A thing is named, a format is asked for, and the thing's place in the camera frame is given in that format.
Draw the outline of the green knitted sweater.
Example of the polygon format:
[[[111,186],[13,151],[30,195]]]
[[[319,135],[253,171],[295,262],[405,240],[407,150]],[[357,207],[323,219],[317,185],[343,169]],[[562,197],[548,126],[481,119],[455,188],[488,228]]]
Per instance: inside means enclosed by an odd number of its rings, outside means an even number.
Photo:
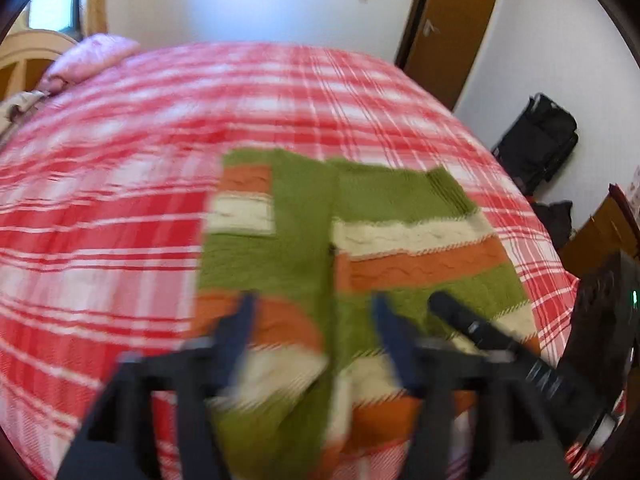
[[[472,347],[426,310],[446,290],[529,348],[532,307],[497,233],[444,168],[393,170],[287,151],[226,155],[209,197],[193,333],[258,296],[238,376],[210,402],[239,479],[384,479],[419,403],[401,387],[371,296],[423,335]]]

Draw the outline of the brown wooden furniture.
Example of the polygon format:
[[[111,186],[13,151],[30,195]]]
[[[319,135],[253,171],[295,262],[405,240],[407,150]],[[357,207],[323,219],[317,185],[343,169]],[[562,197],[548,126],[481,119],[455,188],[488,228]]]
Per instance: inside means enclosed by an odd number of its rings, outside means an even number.
[[[583,278],[618,252],[639,261],[639,226],[623,190],[611,184],[597,211],[558,253],[564,269]]]

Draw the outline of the black bag on floor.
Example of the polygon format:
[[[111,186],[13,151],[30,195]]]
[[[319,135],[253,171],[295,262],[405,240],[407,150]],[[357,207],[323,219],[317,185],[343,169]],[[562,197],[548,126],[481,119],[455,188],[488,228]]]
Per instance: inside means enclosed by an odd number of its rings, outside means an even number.
[[[520,192],[532,196],[550,182],[578,143],[572,114],[545,94],[529,98],[522,114],[491,150]]]

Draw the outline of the red white plaid bedspread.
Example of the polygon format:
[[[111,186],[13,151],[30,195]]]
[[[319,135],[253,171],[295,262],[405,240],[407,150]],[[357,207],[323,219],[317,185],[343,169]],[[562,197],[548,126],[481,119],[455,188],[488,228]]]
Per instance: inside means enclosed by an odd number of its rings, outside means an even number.
[[[127,351],[177,349],[227,154],[446,169],[486,217],[559,359],[578,281],[480,141],[393,65],[288,44],[142,53],[47,99],[1,153],[1,427],[51,479]]]

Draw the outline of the patterned white brown pillow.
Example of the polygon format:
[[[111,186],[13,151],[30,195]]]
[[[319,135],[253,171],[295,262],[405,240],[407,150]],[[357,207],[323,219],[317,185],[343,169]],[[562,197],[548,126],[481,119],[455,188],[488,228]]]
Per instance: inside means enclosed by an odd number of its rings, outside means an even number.
[[[33,110],[40,102],[47,99],[46,92],[38,90],[21,91],[9,96],[1,102],[1,133],[15,126],[22,116]]]

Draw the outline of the brown wooden door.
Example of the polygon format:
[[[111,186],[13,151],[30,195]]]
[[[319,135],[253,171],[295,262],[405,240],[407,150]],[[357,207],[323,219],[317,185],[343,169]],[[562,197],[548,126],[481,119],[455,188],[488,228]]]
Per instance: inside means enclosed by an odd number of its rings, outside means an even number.
[[[469,77],[496,0],[413,0],[396,65],[450,110]]]

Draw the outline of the pink pillow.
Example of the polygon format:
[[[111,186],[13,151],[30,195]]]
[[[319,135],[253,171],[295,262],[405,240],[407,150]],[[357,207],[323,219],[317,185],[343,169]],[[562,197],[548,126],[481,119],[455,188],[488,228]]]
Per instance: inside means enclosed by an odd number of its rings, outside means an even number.
[[[141,44],[132,39],[109,34],[92,35],[62,54],[43,74],[36,89],[53,96],[140,51]]]

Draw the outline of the cream round headboard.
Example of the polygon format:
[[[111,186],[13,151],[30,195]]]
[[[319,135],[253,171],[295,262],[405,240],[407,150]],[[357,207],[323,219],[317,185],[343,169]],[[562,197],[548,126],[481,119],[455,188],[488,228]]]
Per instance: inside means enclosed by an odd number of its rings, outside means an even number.
[[[1,99],[37,87],[44,72],[77,41],[62,32],[29,29],[1,43]]]

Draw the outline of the window with dark frame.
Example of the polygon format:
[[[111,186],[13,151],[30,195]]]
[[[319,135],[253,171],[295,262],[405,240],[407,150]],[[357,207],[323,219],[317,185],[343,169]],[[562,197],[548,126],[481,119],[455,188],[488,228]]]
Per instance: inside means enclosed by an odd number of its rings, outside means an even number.
[[[31,29],[52,30],[79,39],[80,0],[30,0],[27,25]]]

